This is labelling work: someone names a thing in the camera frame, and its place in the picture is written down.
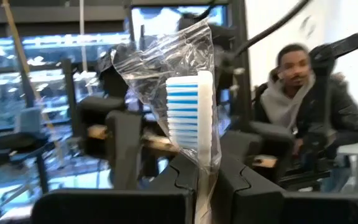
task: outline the black jacket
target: black jacket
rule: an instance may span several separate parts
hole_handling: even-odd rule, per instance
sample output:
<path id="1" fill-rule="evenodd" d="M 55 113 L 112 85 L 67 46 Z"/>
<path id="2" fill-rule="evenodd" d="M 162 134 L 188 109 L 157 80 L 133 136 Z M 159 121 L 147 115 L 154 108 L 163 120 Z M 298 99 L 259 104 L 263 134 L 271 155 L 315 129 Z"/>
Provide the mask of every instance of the black jacket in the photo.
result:
<path id="1" fill-rule="evenodd" d="M 341 81 L 331 78 L 328 83 L 331 89 L 330 120 L 331 127 L 336 130 L 334 142 L 327 148 L 331 151 L 330 157 L 336 156 L 336 149 L 339 146 L 358 143 L 358 105 L 347 92 L 347 87 Z M 260 95 L 266 90 L 267 84 L 263 84 L 255 91 L 254 98 L 254 119 L 256 121 L 270 123 L 267 114 L 260 102 Z M 303 98 L 298 115 L 296 117 L 296 138 L 304 138 L 313 122 L 311 111 L 317 110 L 313 107 L 316 100 L 317 85 Z"/>

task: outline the clear plastic bag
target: clear plastic bag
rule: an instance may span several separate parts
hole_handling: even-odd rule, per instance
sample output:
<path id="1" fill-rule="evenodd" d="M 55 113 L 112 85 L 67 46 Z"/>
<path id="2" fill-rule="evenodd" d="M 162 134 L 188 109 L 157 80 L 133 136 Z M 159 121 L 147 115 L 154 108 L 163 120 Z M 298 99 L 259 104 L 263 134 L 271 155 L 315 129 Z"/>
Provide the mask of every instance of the clear plastic bag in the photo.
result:
<path id="1" fill-rule="evenodd" d="M 116 50 L 112 51 L 111 58 L 117 72 L 121 74 L 139 100 L 143 104 L 150 106 L 157 122 L 165 134 L 170 137 L 171 142 L 180 147 L 181 152 L 200 165 L 202 169 L 208 173 L 216 172 L 219 169 L 221 160 L 221 149 L 215 100 L 214 48 L 211 30 L 208 27 L 207 21 L 203 20 L 177 33 L 158 37 L 144 51 L 134 51 L 132 49 L 133 47 L 128 45 L 120 45 Z M 176 96 L 172 96 L 171 93 L 168 94 L 167 89 L 168 92 L 172 88 L 175 89 L 177 86 L 173 84 L 176 84 L 178 80 L 181 80 L 179 82 L 183 82 L 183 79 L 195 80 L 194 82 L 200 83 L 203 77 L 208 79 L 209 76 L 211 76 L 211 96 L 204 95 L 204 93 L 200 92 L 201 87 L 199 87 L 197 103 L 198 109 L 200 109 L 200 104 L 209 101 L 209 97 L 211 97 L 211 112 L 209 113 L 209 109 L 205 109 L 208 106 L 203 107 L 202 111 L 197 111 L 198 116 L 195 116 L 195 118 L 198 124 L 196 124 L 197 128 L 194 128 L 194 131 L 198 132 L 198 138 L 197 140 L 188 139 L 189 141 L 197 141 L 198 145 L 188 147 L 189 144 L 184 144 L 183 138 L 176 138 L 175 136 L 178 133 L 173 131 L 173 122 L 179 122 L 182 125 L 188 120 L 180 116 L 173 118 L 172 114 L 175 113 L 172 112 L 172 102 L 175 102 Z M 207 97 L 207 100 L 200 100 L 202 97 Z M 212 116 L 210 128 L 200 125 L 204 114 Z M 208 137 L 209 141 L 211 141 L 209 144 L 210 148 L 205 149 L 205 146 L 208 144 L 204 144 L 204 147 L 200 149 L 200 133 L 205 133 L 206 129 L 207 132 L 210 131 L 211 133 Z"/>

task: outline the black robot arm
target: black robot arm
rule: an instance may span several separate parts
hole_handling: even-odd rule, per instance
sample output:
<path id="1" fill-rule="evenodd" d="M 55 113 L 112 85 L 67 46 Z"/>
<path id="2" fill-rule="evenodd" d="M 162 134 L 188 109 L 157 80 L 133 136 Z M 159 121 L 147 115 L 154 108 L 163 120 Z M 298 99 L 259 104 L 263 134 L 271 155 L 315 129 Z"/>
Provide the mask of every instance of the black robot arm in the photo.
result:
<path id="1" fill-rule="evenodd" d="M 345 39 L 315 47 L 310 52 L 313 70 L 318 76 L 330 75 L 336 59 L 358 49 L 358 33 Z"/>

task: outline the metal pole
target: metal pole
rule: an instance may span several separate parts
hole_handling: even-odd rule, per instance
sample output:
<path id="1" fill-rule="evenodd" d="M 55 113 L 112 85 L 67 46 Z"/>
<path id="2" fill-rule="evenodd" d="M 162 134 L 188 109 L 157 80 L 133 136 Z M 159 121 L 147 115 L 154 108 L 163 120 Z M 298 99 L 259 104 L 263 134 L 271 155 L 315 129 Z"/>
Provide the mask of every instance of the metal pole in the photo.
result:
<path id="1" fill-rule="evenodd" d="M 9 29 L 9 26 L 6 27 L 6 33 L 7 36 L 11 37 L 11 30 Z M 26 108 L 31 108 L 34 107 L 34 101 L 35 101 L 35 95 L 34 92 L 31 88 L 31 81 L 29 79 L 29 77 L 27 75 L 29 74 L 25 74 L 23 65 L 21 64 L 20 58 L 18 56 L 18 47 L 16 41 L 14 41 L 14 46 L 15 46 L 15 55 L 16 55 L 16 64 L 17 64 L 17 70 L 20 73 L 21 79 L 22 79 L 22 88 L 23 88 L 23 92 L 24 92 L 24 100 L 25 100 L 25 107 Z"/>
<path id="2" fill-rule="evenodd" d="M 146 50 L 146 37 L 144 35 L 145 27 L 144 25 L 141 25 L 140 27 L 140 40 L 139 40 L 139 49 L 140 50 Z"/>
<path id="3" fill-rule="evenodd" d="M 246 3 L 244 0 L 233 0 L 231 4 L 232 24 L 237 29 L 233 49 L 238 48 L 241 43 L 248 40 Z M 236 67 L 243 68 L 244 73 L 235 75 L 239 89 L 233 113 L 240 117 L 240 128 L 242 131 L 249 130 L 249 121 L 252 119 L 251 92 L 250 92 L 250 68 L 249 51 L 242 53 L 235 63 Z"/>
<path id="4" fill-rule="evenodd" d="M 46 194 L 49 192 L 48 173 L 42 153 L 37 154 L 36 163 L 42 194 Z"/>
<path id="5" fill-rule="evenodd" d="M 71 69 L 70 59 L 62 60 L 62 69 L 65 74 L 66 94 L 68 101 L 68 110 L 71 117 L 71 130 L 73 137 L 80 137 L 80 120 L 77 113 L 77 100 L 75 96 L 75 84 L 73 79 L 73 71 Z"/>
<path id="6" fill-rule="evenodd" d="M 124 9 L 128 18 L 129 39 L 135 43 L 134 20 L 132 18 L 132 1 L 124 0 Z"/>

